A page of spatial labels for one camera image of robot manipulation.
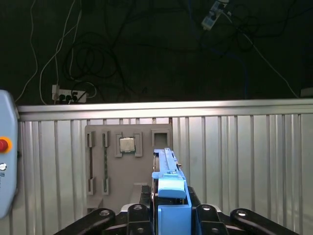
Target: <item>cable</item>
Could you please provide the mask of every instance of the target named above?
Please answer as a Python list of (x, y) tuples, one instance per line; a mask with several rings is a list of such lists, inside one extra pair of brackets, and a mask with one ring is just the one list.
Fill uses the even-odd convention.
[(124, 29), (124, 27), (125, 27), (125, 25), (127, 23), (127, 20), (131, 16), (131, 14), (132, 14), (132, 12), (133, 12), (133, 10), (135, 8), (135, 5), (136, 5), (136, 0), (132, 0), (131, 6), (128, 9), (128, 12), (127, 12), (127, 14), (125, 16), (125, 19), (124, 19), (124, 21), (123, 21), (123, 23), (122, 23), (122, 25), (121, 25), (118, 33), (117, 33), (117, 36), (116, 36), (115, 40), (113, 41), (113, 43), (111, 45), (111, 48), (114, 48), (116, 46), (116, 43), (117, 43), (119, 37), (121, 36), (122, 31), (123, 31), (123, 29)]
[[(229, 20), (229, 22), (231, 22), (233, 24), (233, 21), (231, 20), (231, 18), (224, 13), (223, 11), (221, 11), (221, 13)], [(296, 97), (299, 98), (297, 96), (297, 94), (293, 91), (293, 89), (291, 88), (291, 86), (289, 85), (288, 81), (271, 65), (271, 63), (263, 56), (263, 54), (258, 50), (258, 48), (255, 46), (255, 44), (253, 43), (253, 41), (243, 33), (243, 35), (248, 39), (248, 41), (253, 45), (254, 49), (258, 52), (258, 54), (261, 56), (261, 58), (269, 65), (269, 67), (275, 72), (277, 73), (277, 75), (282, 78), (285, 83), (287, 84), (288, 88), (290, 89), (290, 91), (292, 92), (292, 94)]]
[[(78, 24), (79, 24), (81, 15), (82, 15), (81, 13), (82, 13), (82, 10), (81, 10), (80, 13), (79, 13), (79, 16), (78, 16), (76, 25), (74, 25), (74, 26), (64, 35), (64, 37), (66, 37), (73, 29), (75, 29), (75, 34), (74, 34), (73, 43), (75, 42), (75, 39), (76, 39), (77, 28), (78, 28)], [(61, 43), (61, 41), (62, 41), (62, 39), (63, 39), (64, 37), (62, 37), (62, 38), (59, 39), (59, 42), (58, 42), (57, 48), (56, 48), (56, 53), (57, 53), (57, 51), (58, 51), (59, 49), (61, 49), (61, 48), (59, 48), (59, 45), (60, 45), (60, 43)], [(74, 57), (73, 57), (73, 54), (72, 54), (72, 59), (71, 59), (71, 64), (70, 64), (69, 72), (71, 72), (71, 65), (72, 65), (72, 63), (73, 63), (73, 58), (74, 58)], [(56, 84), (56, 85), (58, 85), (58, 84), (59, 84), (59, 69), (58, 69), (57, 56), (55, 56), (55, 66), (56, 66), (56, 73), (57, 73), (57, 84)], [(57, 96), (57, 95), (58, 95), (58, 94), (56, 93), (56, 94), (55, 94), (55, 97), (54, 97), (54, 104), (56, 104), (56, 101), (57, 101), (57, 97), (56, 97), (56, 96)]]
[[(190, 20), (191, 20), (191, 25), (193, 26), (193, 23), (194, 21), (192, 20), (192, 9), (191, 9), (191, 0), (188, 0), (188, 9), (189, 9), (189, 17), (190, 17)], [(198, 36), (197, 36), (197, 33), (195, 31), (195, 28), (192, 27), (193, 31), (194, 31), (194, 34), (196, 36), (196, 39), (198, 39)], [(247, 91), (248, 91), (248, 82), (249, 82), (249, 76), (248, 76), (248, 70), (247, 70), (247, 67), (246, 67), (246, 64), (243, 62), (243, 60), (241, 58), (239, 58), (237, 55), (233, 54), (233, 53), (229, 53), (229, 52), (226, 52), (226, 53), (223, 53), (223, 52), (220, 52), (214, 48), (210, 48), (210, 50), (219, 55), (219, 56), (227, 56), (229, 58), (232, 58), (232, 59), (236, 59), (237, 61), (240, 62), (240, 64), (242, 65), (243, 67), (243, 70), (244, 70), (244, 76), (245, 76), (245, 99), (247, 99)]]
[(31, 31), (30, 31), (30, 38), (29, 38), (29, 41), (30, 41), (30, 46), (31, 46), (31, 49), (33, 51), (33, 54), (34, 54), (34, 58), (35, 58), (35, 64), (36, 64), (36, 70), (34, 72), (34, 74), (30, 77), (30, 79), (26, 82), (23, 90), (22, 90), (22, 93), (20, 94), (20, 96), (15, 100), (15, 102), (19, 101), (19, 99), (23, 96), (23, 94), (25, 93), (25, 90), (26, 90), (26, 87), (27, 85), (30, 83), (30, 81), (36, 76), (37, 72), (38, 72), (38, 61), (37, 61), (37, 56), (36, 56), (36, 52), (35, 52), (35, 49), (34, 49), (34, 46), (33, 46), (33, 43), (32, 43), (32, 39), (33, 39), (33, 33), (34, 33), (34, 19), (33, 19), (33, 7), (36, 3), (36, 0), (33, 1), (31, 7), (30, 7), (30, 18), (31, 18)]
[(96, 85), (93, 84), (92, 82), (83, 81), (83, 82), (78, 82), (78, 83), (76, 83), (76, 84), (72, 87), (72, 89), (71, 89), (71, 97), (72, 97), (72, 99), (69, 101), (68, 104), (70, 104), (72, 101), (74, 101), (75, 103), (78, 103), (78, 102), (84, 97), (84, 95), (87, 93), (87, 91), (85, 91), (77, 100), (74, 100), (74, 99), (73, 99), (73, 98), (75, 97), (74, 94), (73, 94), (74, 89), (75, 89), (77, 86), (79, 86), (79, 85), (81, 85), (81, 84), (84, 84), (84, 83), (90, 84), (90, 85), (94, 88), (94, 95), (92, 95), (92, 96), (87, 96), (88, 99), (89, 99), (89, 98), (94, 98), (94, 97), (96, 97), (96, 95), (98, 94), (97, 91), (99, 91), (99, 94), (100, 94), (100, 96), (102, 97), (102, 100), (105, 101), (104, 96), (102, 95), (102, 93), (101, 93), (101, 91), (100, 91), (100, 89), (99, 89), (98, 86), (96, 86)]
[(40, 93), (40, 99), (42, 101), (42, 103), (44, 105), (47, 105), (43, 99), (43, 95), (42, 95), (42, 90), (41, 90), (41, 82), (42, 82), (42, 77), (43, 77), (43, 73), (44, 73), (44, 70), (46, 69), (46, 67), (48, 66), (48, 64), (53, 60), (53, 58), (60, 52), (61, 48), (62, 48), (62, 45), (63, 45), (63, 39), (64, 39), (64, 36), (65, 36), (65, 31), (66, 31), (66, 27), (67, 27), (67, 22), (69, 20), (69, 17), (70, 17), (70, 14), (72, 12), (72, 9), (73, 9), (73, 6), (75, 4), (76, 0), (73, 0), (73, 3), (69, 9), (69, 12), (68, 12), (68, 15), (67, 15), (67, 19), (65, 21), (65, 25), (64, 25), (64, 30), (63, 30), (63, 35), (62, 35), (62, 41), (61, 41), (61, 45), (60, 45), (60, 48), (56, 51), (56, 53), (51, 57), (51, 59), (46, 63), (46, 65), (44, 66), (43, 70), (41, 71), (40, 73), (40, 80), (39, 80), (39, 93)]
[[(82, 10), (80, 10), (80, 12), (79, 12), (76, 25), (75, 25), (73, 28), (71, 28), (71, 29), (64, 35), (64, 36), (66, 36), (68, 33), (70, 33), (70, 32), (75, 28), (73, 43), (75, 43), (75, 40), (76, 40), (78, 25), (79, 25), (79, 22), (80, 22), (81, 17), (82, 17)], [(59, 49), (61, 49), (61, 48), (59, 48), (59, 44), (61, 43), (62, 39), (63, 39), (63, 37), (60, 38), (60, 40), (59, 40), (59, 42), (58, 42), (58, 45), (57, 45), (57, 48), (56, 48), (56, 53), (57, 53), (57, 51), (58, 51)], [(72, 48), (71, 62), (70, 62), (70, 66), (69, 66), (69, 75), (71, 74), (71, 67), (72, 67), (72, 64), (73, 64), (73, 58), (74, 58), (74, 48)], [(57, 85), (58, 85), (58, 84), (59, 84), (59, 72), (58, 72), (57, 56), (55, 56), (55, 64), (56, 64)]]

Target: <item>red button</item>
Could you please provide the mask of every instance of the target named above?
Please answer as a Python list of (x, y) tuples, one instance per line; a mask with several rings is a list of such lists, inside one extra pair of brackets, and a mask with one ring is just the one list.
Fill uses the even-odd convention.
[(6, 140), (0, 140), (0, 153), (5, 152), (9, 148), (9, 144)]

